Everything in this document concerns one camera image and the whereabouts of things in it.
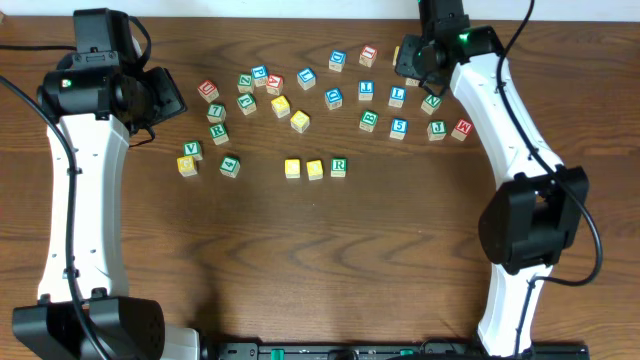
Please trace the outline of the yellow C letter block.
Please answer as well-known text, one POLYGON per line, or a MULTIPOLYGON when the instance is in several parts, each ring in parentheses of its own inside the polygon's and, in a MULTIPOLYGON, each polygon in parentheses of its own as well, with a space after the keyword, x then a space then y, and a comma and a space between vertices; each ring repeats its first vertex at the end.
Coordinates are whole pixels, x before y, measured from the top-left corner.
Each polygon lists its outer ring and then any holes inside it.
POLYGON ((297 179, 301 176, 301 162, 299 159, 286 159, 284 161, 284 173, 287 179, 297 179))

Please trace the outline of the yellow O letter block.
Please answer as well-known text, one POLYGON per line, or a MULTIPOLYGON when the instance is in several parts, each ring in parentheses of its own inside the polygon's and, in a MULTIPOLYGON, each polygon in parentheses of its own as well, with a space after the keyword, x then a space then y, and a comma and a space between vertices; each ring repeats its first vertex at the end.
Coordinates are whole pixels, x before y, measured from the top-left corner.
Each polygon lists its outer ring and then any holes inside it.
POLYGON ((320 180, 324 176, 323 164, 321 160, 312 160, 306 163, 308 179, 310 181, 320 180))

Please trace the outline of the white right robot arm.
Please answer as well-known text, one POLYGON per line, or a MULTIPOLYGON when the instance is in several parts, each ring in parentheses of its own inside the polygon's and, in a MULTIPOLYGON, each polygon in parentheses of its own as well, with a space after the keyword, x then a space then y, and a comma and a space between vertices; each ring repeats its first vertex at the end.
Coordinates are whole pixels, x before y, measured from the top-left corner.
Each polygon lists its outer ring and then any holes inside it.
POLYGON ((562 252, 571 247, 589 180, 568 168, 536 128, 512 79, 502 44, 490 26, 474 27, 460 1, 418 4, 422 32, 404 37, 395 72, 428 94, 451 92, 476 128, 496 192, 480 216, 478 234, 491 264, 484 314, 469 345, 439 344, 430 359, 586 359, 576 344, 534 344, 537 302, 562 252))

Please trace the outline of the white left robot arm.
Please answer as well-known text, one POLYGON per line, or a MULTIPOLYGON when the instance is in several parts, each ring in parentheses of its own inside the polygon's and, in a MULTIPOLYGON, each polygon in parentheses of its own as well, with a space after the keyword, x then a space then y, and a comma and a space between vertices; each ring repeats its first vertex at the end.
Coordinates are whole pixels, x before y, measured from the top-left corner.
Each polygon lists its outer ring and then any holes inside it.
POLYGON ((37 303, 14 310, 13 334, 43 359, 198 359, 197 331, 168 325, 157 302, 130 295, 121 249, 130 138, 185 102, 166 69, 147 67, 136 18, 102 8, 73 20, 75 49, 30 102, 48 127, 51 235, 37 303))

